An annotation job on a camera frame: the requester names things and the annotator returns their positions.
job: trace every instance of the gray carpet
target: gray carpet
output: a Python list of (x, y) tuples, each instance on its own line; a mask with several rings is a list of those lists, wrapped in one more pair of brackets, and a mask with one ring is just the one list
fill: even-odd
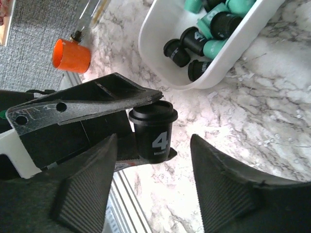
[(56, 89), (62, 71), (51, 63), (58, 38), (74, 31), (79, 0), (17, 0), (7, 47), (0, 46), (0, 89)]

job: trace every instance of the white plastic bin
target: white plastic bin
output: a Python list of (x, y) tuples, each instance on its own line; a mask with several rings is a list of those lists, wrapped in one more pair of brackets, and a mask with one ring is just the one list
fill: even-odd
[[(141, 27), (138, 49), (143, 61), (171, 88), (207, 89), (218, 84), (250, 46), (259, 32), (285, 0), (257, 0), (241, 24), (205, 73), (195, 82), (188, 78), (188, 66), (178, 67), (163, 54), (163, 47), (171, 39), (180, 38), (188, 27), (196, 26), (197, 19), (206, 11), (193, 14), (183, 9), (185, 0), (155, 0)], [(208, 61), (190, 52), (191, 59)]]

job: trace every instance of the screw hole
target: screw hole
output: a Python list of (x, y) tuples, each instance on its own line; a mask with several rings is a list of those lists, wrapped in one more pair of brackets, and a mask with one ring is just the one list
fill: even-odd
[(27, 122), (28, 122), (28, 119), (25, 117), (25, 116), (18, 116), (15, 120), (15, 122), (18, 124), (18, 125), (26, 125)]
[(56, 110), (62, 113), (67, 110), (67, 105), (64, 103), (58, 103), (56, 105)]

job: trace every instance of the marble countertop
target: marble countertop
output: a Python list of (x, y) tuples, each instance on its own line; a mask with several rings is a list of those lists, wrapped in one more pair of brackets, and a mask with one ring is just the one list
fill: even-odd
[(201, 233), (191, 165), (196, 133), (221, 151), (268, 173), (311, 181), (311, 2), (287, 0), (215, 87), (172, 90), (142, 61), (138, 33), (153, 0), (112, 0), (87, 42), (84, 80), (118, 72), (163, 92), (178, 111), (178, 156), (128, 168), (127, 177), (155, 233)]

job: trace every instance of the orange cap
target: orange cap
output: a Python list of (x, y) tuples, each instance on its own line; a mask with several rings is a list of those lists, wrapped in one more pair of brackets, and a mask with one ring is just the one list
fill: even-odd
[(91, 62), (91, 52), (76, 42), (58, 39), (54, 46), (52, 62), (57, 69), (85, 73)]

